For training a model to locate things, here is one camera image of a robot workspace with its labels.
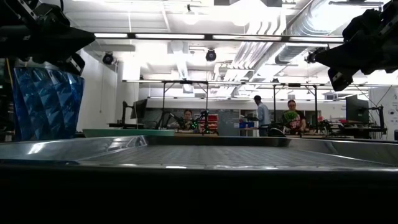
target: blue geometric object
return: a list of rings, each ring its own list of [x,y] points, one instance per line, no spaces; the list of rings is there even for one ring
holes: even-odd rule
[[[14,69],[13,95],[18,141],[74,137],[85,80],[46,68]]]

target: workstation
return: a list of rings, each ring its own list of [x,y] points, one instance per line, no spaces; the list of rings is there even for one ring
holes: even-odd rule
[[[282,1],[273,5],[240,0],[230,6],[212,1],[206,7],[200,2],[194,7],[184,1],[141,1],[134,2],[136,8],[123,5],[117,12],[105,5],[98,11],[77,10],[90,8],[91,1],[65,1],[62,7],[44,2],[0,0],[0,6],[7,6],[0,12],[13,9],[0,15],[17,20],[0,23],[0,47],[5,49],[0,52],[1,89],[9,96],[1,102],[7,113],[2,115],[0,173],[12,181],[15,177],[6,171],[14,165],[22,166],[21,178],[32,166],[43,168],[32,169],[42,174],[66,168],[86,175],[89,167],[99,175],[115,169],[112,172],[138,179],[147,175],[155,182],[175,177],[175,183],[156,185],[166,188],[189,175],[180,187],[202,186],[212,175],[219,177],[219,187],[241,185],[241,177],[248,177],[244,182],[252,187],[259,177],[264,183],[258,186],[266,187],[281,173],[289,180],[301,176],[338,186],[336,177],[345,185],[346,177],[362,173],[364,184],[369,176],[375,181],[396,172],[398,67],[387,63],[382,56],[388,52],[380,50],[380,45],[390,44],[386,40],[395,31],[395,24],[385,22],[395,21],[396,2],[365,4],[376,9],[368,13],[382,18],[366,32],[360,31],[370,27],[355,26],[368,19],[357,7],[363,6],[360,2],[312,0],[298,4],[297,12],[289,11],[288,16]],[[260,10],[251,13],[250,21],[225,16],[214,27],[204,26],[214,19],[208,7],[236,14],[237,9],[247,10],[235,7],[242,2]],[[146,14],[139,7],[146,4],[163,5],[160,17],[152,18],[161,18],[154,23],[159,27],[137,25],[143,19],[137,14]],[[349,9],[347,18],[332,25],[315,23],[319,15],[331,19],[320,13],[330,6]],[[186,24],[197,9],[201,16]],[[319,15],[314,18],[309,11]],[[266,20],[264,12],[269,15]],[[112,14],[109,20],[124,22],[119,27],[94,22],[107,14]],[[126,18],[115,16],[121,14]],[[51,23],[40,21],[49,17],[65,31],[44,29]],[[302,32],[307,23],[313,30]],[[23,32],[15,33],[15,24]],[[321,32],[320,26],[330,27]],[[45,44],[57,35],[65,35],[61,40],[67,44],[57,38],[52,41],[58,44]],[[369,44],[365,52],[352,51],[360,49],[368,35],[377,44]],[[36,47],[10,47],[16,43]],[[55,58],[57,52],[64,54]],[[380,60],[364,56],[372,54]],[[338,176],[328,179],[331,173]],[[32,175],[39,180],[42,174]],[[112,182],[115,177],[107,178],[85,184]],[[396,184],[396,177],[391,178]]]

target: ceiling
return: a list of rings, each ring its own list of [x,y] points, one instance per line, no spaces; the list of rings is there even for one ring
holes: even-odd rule
[[[253,4],[253,7],[246,7],[248,4],[242,4],[238,8],[233,8],[234,4],[231,6],[215,6],[214,1],[64,0],[64,13],[70,19],[72,26],[90,32],[250,34],[253,30],[257,30],[253,34],[258,34],[263,25],[266,24],[262,34],[268,34],[270,30],[270,34],[278,34],[278,32],[284,31],[286,24],[295,22],[296,18],[299,18],[295,16],[309,2],[309,0],[296,0],[295,4],[287,4],[294,1],[286,0],[284,1],[286,4],[283,4],[282,8],[275,9],[274,7],[263,6],[260,0],[241,0],[242,2],[252,1],[257,5]],[[59,0],[41,0],[41,2],[59,4]],[[190,5],[191,12],[188,12],[187,4]],[[335,12],[322,12],[320,19],[317,20],[317,25],[329,26],[330,22],[328,21],[333,20],[335,16]],[[250,18],[250,21],[237,20],[237,18],[246,17]],[[346,20],[345,23],[340,22],[338,26],[333,28],[330,35],[341,35],[350,19]],[[263,22],[260,29],[258,27],[252,29],[257,26],[258,22]],[[203,71],[206,74],[208,72],[213,73],[219,65],[224,64],[239,67],[245,65],[244,60],[251,58],[252,63],[247,63],[248,66],[245,68],[255,71],[254,73],[259,80],[256,82],[269,82],[272,78],[278,78],[280,82],[327,83],[329,81],[327,67],[319,63],[307,64],[304,62],[303,58],[306,51],[295,56],[286,66],[278,66],[276,69],[269,69],[268,67],[261,69],[261,65],[275,63],[275,55],[272,54],[275,44],[265,46],[266,44],[257,45],[257,43],[256,45],[248,45],[244,42],[199,40],[184,42],[188,47],[196,47],[195,49],[199,50],[185,52],[183,65],[177,61],[173,52],[170,51],[170,47],[168,48],[170,41],[167,40],[97,40],[87,46],[85,50],[98,56],[103,55],[105,51],[112,50],[118,60],[122,61],[126,55],[134,55],[139,58],[141,75],[144,78],[162,78],[165,74],[172,74],[175,71],[177,71],[178,77],[178,71],[187,69],[188,71],[196,71],[192,74],[198,75],[202,79],[206,75],[197,71]],[[263,52],[257,50],[260,47],[264,48]],[[241,57],[239,64],[239,53],[243,48],[247,52],[245,57]],[[207,49],[215,49],[217,59],[214,62],[206,61]],[[254,73],[234,77],[248,77],[253,80]],[[371,75],[371,77],[373,78],[358,73],[354,76],[354,82],[358,84],[383,82],[376,75]]]

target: security camera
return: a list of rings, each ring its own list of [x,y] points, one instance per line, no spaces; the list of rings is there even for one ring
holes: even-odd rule
[[[216,60],[216,58],[217,58],[217,55],[216,55],[216,52],[214,51],[214,49],[209,49],[206,54],[206,61],[212,62],[212,61]]]
[[[113,65],[116,60],[113,57],[113,53],[112,52],[106,52],[105,56],[102,58],[102,62],[104,62],[105,65]]]

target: robotic arm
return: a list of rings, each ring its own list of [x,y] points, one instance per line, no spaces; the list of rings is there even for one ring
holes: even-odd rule
[[[80,75],[84,60],[78,50],[95,40],[91,32],[70,27],[62,10],[38,0],[0,0],[0,58],[49,62]]]
[[[330,67],[328,75],[335,91],[353,82],[353,75],[375,70],[392,73],[398,69],[398,2],[390,1],[383,11],[368,9],[355,17],[343,31],[344,44],[317,49],[305,59]]]

